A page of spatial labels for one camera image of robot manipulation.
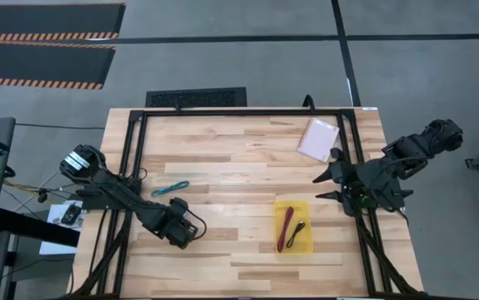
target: concrete floor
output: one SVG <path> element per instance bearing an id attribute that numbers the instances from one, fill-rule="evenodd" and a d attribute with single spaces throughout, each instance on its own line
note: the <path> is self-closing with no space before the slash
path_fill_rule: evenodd
<path id="1" fill-rule="evenodd" d="M 337 32 L 327 0 L 126 2 L 121 38 Z M 340 3 L 347 34 L 479 33 L 479 1 Z M 362 105 L 379 108 L 388 141 L 419 133 L 435 118 L 451 118 L 464 130 L 462 148 L 438 156 L 403 185 L 416 191 L 407 214 L 426 291 L 479 298 L 479 172 L 467 171 L 463 162 L 479 151 L 479 40 L 349 47 Z M 121 45 L 102 91 L 0 87 L 0 117 L 103 126 L 109 108 L 142 107 L 146 91 L 219 87 L 247 87 L 250 106 L 296 106 L 306 93 L 317 106 L 351 105 L 338 42 Z M 75 145 L 99 146 L 101 138 L 101 131 L 17 127 L 10 155 L 16 182 L 38 185 Z M 56 177 L 52 186 L 65 182 Z M 17 203 L 2 195 L 0 206 Z M 47 209 L 36 202 L 30 207 Z M 16 299 L 64 293 L 67 268 L 44 268 L 59 272 L 19 283 Z"/>

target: red cable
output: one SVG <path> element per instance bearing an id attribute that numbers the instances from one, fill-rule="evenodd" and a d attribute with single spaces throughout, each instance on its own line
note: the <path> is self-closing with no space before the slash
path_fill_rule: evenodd
<path id="1" fill-rule="evenodd" d="M 286 243 L 286 231 L 287 231 L 287 228 L 289 227 L 289 223 L 291 222 L 292 214 L 294 212 L 295 210 L 292 207 L 288 207 L 286 210 L 286 219 L 283 223 L 282 233 L 280 233 L 280 238 L 278 239 L 278 245 L 277 245 L 277 250 L 279 253 L 282 252 L 283 246 Z"/>

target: white paper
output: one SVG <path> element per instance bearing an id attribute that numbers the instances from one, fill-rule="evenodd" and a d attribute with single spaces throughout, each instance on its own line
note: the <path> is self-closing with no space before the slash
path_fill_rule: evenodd
<path id="1" fill-rule="evenodd" d="M 302 137 L 298 152 L 325 163 L 338 133 L 339 128 L 313 118 Z"/>
<path id="2" fill-rule="evenodd" d="M 63 226 L 65 228 L 72 228 L 72 230 L 77 230 L 79 232 L 82 231 L 82 225 L 79 220 L 77 220 L 74 225 L 68 226 L 65 224 L 61 224 L 59 220 L 62 219 L 63 215 L 69 208 L 69 205 L 74 203 L 75 205 L 82 207 L 82 201 L 75 201 L 69 200 L 66 201 L 64 204 L 53 204 L 50 206 L 50 211 L 48 212 L 48 219 L 47 222 L 49 223 L 56 223 L 59 226 Z M 82 211 L 78 219 L 84 219 L 85 215 Z M 65 245 L 56 244 L 53 242 L 41 242 L 41 247 L 39 248 L 40 255 L 55 255 L 55 254 L 74 254 L 76 253 L 76 247 L 69 247 Z"/>

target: teal rubber band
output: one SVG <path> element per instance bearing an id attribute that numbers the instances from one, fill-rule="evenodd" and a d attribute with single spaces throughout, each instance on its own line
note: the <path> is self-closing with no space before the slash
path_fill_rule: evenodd
<path id="1" fill-rule="evenodd" d="M 187 188 L 189 186 L 189 181 L 182 181 L 170 187 L 160 188 L 154 192 L 152 192 L 152 197 L 160 196 L 166 193 L 170 193 L 172 191 L 176 191 L 181 188 Z"/>

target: wooden table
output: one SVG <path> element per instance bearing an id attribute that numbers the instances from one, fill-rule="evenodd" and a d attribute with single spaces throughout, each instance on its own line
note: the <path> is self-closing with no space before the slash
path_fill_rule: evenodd
<path id="1" fill-rule="evenodd" d="M 119 169 L 129 111 L 112 109 L 107 120 L 101 151 L 113 172 Z M 380 157 L 386 141 L 378 111 L 357 108 L 356 115 L 365 158 Z M 320 119 L 337 125 L 335 117 Z M 151 199 L 154 189 L 188 180 L 188 188 L 152 200 L 185 199 L 206 221 L 208 230 L 204 238 L 181 250 L 154 237 L 134 218 L 121 296 L 366 296 L 354 219 L 346 216 L 337 202 L 314 197 L 337 189 L 337 185 L 312 184 L 327 165 L 296 151 L 309 120 L 278 116 L 150 118 L 142 156 L 142 166 L 148 170 L 142 197 Z M 134 132 L 131 161 L 137 127 Z M 347 132 L 351 141 L 350 129 Z M 313 254 L 275 253 L 272 205 L 281 199 L 309 202 Z M 74 261 L 76 287 L 88 275 L 101 215 L 90 212 L 83 224 Z M 378 219 L 387 256 L 413 287 L 422 289 L 406 223 L 397 214 L 384 211 L 378 211 Z M 96 261 L 102 256 L 106 231 L 102 230 Z M 377 261 L 372 253 L 371 257 L 377 289 L 382 290 Z M 116 265 L 114 258 L 106 291 L 112 289 Z"/>

